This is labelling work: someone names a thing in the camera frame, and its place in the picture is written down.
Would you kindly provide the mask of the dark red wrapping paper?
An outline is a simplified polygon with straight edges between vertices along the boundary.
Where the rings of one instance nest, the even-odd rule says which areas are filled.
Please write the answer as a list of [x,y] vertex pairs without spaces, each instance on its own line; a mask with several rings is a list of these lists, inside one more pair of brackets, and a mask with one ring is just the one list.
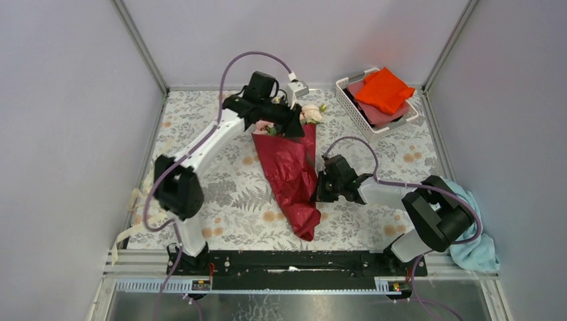
[[297,237],[312,241],[321,221],[321,212],[312,200],[318,182],[316,125],[306,124],[303,129],[305,136],[301,138],[258,133],[252,139],[281,212]]

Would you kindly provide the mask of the white plastic basket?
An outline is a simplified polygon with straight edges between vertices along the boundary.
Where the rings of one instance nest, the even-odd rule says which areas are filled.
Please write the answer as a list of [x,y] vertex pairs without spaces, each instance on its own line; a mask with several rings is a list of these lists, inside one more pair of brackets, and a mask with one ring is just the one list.
[[337,100],[354,122],[355,127],[370,142],[378,140],[382,136],[394,132],[394,130],[400,130],[416,121],[419,117],[417,107],[421,104],[418,96],[415,94],[405,100],[395,114],[388,115],[374,106],[359,102],[355,95],[365,85],[364,79],[378,71],[378,68],[370,68],[335,82]]

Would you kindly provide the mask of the pink fake flower stem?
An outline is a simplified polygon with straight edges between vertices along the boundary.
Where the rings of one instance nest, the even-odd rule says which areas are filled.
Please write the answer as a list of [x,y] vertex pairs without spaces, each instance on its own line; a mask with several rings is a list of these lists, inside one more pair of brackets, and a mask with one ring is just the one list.
[[279,134],[275,124],[265,120],[259,120],[255,123],[254,134],[277,136]]

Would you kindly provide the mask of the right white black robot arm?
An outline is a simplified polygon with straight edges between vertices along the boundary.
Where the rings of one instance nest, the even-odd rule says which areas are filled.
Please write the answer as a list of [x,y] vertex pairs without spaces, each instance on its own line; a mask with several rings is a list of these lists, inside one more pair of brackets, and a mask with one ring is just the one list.
[[438,176],[427,177],[421,183],[384,181],[372,174],[358,175],[341,155],[323,159],[324,168],[318,173],[313,201],[332,203],[344,197],[361,205],[403,209],[409,215],[413,229],[383,251],[383,265],[389,274],[401,275],[418,255],[447,250],[479,223],[471,205]]

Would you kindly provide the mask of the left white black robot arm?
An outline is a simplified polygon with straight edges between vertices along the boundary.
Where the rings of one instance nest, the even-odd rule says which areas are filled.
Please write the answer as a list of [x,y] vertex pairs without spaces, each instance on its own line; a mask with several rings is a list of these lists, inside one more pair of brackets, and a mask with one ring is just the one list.
[[288,138],[301,138],[304,130],[300,122],[302,111],[298,98],[309,92],[308,85],[290,74],[283,88],[272,76],[254,72],[248,85],[224,99],[220,118],[185,149],[174,156],[160,155],[154,166],[154,198],[173,214],[179,233],[179,246],[184,256],[182,266],[193,275],[207,268],[207,257],[202,253],[207,242],[201,233],[197,218],[204,203],[199,177],[211,164],[216,154],[237,135],[259,121],[270,122]]

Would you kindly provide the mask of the cream ribbon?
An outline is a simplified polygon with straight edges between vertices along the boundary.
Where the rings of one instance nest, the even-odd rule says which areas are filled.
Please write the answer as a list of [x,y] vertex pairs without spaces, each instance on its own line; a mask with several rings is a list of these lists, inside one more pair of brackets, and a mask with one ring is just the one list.
[[138,176],[138,183],[133,188],[126,204],[127,218],[125,228],[121,231],[110,248],[107,264],[118,262],[119,251],[128,249],[164,250],[168,245],[176,243],[175,231],[169,225],[158,233],[151,233],[143,224],[143,210],[145,199],[151,190],[153,182],[154,160],[162,153],[168,153],[175,148],[175,139],[172,136],[157,138],[148,150],[142,170]]

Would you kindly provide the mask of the white fake rose stem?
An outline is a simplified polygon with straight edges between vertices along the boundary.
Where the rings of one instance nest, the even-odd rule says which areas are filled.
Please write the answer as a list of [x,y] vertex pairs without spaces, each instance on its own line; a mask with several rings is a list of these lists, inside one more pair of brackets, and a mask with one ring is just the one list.
[[301,124],[319,124],[323,122],[323,113],[327,110],[326,104],[319,106],[315,104],[306,104],[302,106],[300,113]]

